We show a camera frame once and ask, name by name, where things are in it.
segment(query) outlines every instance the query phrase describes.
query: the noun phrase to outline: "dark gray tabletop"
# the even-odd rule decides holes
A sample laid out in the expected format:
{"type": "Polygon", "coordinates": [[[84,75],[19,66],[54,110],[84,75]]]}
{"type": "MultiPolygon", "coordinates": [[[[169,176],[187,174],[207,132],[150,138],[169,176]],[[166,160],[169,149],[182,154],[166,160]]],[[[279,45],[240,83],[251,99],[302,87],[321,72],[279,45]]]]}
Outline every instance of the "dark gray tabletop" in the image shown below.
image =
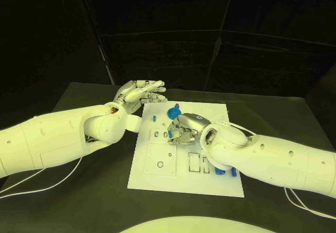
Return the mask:
{"type": "MultiPolygon", "coordinates": [[[[119,86],[71,83],[55,111],[104,104],[119,86]]],[[[227,103],[230,119],[259,134],[334,150],[305,99],[168,90],[169,100],[227,103]]],[[[169,216],[211,216],[237,220],[276,232],[335,232],[336,221],[299,209],[285,189],[241,176],[246,198],[127,189],[138,134],[86,156],[81,165],[54,189],[0,200],[0,232],[120,232],[169,216]]],[[[50,168],[8,193],[52,186],[77,161],[50,168]]],[[[3,187],[35,171],[15,174],[3,187]]],[[[298,191],[305,204],[336,216],[336,199],[298,191]]]]}

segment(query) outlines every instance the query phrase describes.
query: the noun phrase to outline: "metal robotic hand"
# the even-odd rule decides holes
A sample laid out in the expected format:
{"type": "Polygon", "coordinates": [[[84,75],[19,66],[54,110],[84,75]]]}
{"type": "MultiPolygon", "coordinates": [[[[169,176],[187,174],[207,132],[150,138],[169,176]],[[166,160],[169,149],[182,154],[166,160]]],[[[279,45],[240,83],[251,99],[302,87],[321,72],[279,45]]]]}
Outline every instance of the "metal robotic hand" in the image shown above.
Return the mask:
{"type": "Polygon", "coordinates": [[[117,91],[114,102],[119,103],[129,114],[135,113],[142,103],[166,102],[168,98],[155,93],[165,92],[163,81],[130,81],[117,91]]]}
{"type": "Polygon", "coordinates": [[[171,123],[168,130],[179,129],[181,136],[172,138],[168,143],[172,145],[192,145],[202,134],[202,130],[211,124],[211,121],[194,113],[185,113],[171,123]]]}

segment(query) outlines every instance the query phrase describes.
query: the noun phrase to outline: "white paper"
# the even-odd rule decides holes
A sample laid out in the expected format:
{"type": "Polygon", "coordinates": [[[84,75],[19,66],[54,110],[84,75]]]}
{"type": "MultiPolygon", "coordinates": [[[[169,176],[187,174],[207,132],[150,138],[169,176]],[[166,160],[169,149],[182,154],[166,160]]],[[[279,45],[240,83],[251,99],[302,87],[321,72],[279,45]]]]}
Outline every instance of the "white paper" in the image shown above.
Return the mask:
{"type": "Polygon", "coordinates": [[[200,114],[211,122],[230,120],[225,104],[176,101],[148,103],[127,188],[244,198],[240,171],[237,177],[233,177],[231,171],[217,175],[215,167],[201,154],[200,143],[192,146],[168,144],[168,126],[172,122],[168,110],[176,103],[182,113],[200,114]]]}

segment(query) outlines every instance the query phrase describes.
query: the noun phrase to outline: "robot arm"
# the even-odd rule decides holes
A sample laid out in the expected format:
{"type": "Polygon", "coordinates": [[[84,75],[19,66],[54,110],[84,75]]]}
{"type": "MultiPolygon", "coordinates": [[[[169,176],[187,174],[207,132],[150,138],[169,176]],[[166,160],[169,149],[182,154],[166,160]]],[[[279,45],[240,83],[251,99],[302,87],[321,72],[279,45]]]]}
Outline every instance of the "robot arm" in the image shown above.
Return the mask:
{"type": "Polygon", "coordinates": [[[162,81],[130,81],[114,102],[37,116],[0,131],[0,177],[58,166],[119,142],[125,131],[139,132],[142,118],[132,115],[142,103],[166,102],[162,81]]]}
{"type": "MultiPolygon", "coordinates": [[[[200,139],[215,167],[230,170],[234,166],[247,176],[273,185],[336,198],[336,153],[264,135],[247,137],[230,122],[207,124],[205,118],[195,114],[182,114],[178,118],[172,125],[184,128],[182,134],[195,132],[189,134],[191,140],[200,139]]],[[[169,143],[189,145],[179,138],[169,143]]]]}

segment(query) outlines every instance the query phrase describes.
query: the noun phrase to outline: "blue block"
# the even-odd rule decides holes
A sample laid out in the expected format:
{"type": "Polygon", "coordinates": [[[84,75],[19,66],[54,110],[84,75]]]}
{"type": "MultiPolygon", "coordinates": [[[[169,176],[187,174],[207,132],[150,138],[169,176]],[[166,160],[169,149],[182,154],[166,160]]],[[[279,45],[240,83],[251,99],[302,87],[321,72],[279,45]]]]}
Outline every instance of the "blue block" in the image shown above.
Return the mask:
{"type": "Polygon", "coordinates": [[[233,177],[237,177],[237,169],[231,168],[233,177]]]}
{"type": "Polygon", "coordinates": [[[215,167],[215,173],[217,175],[224,175],[225,171],[215,167]]]}

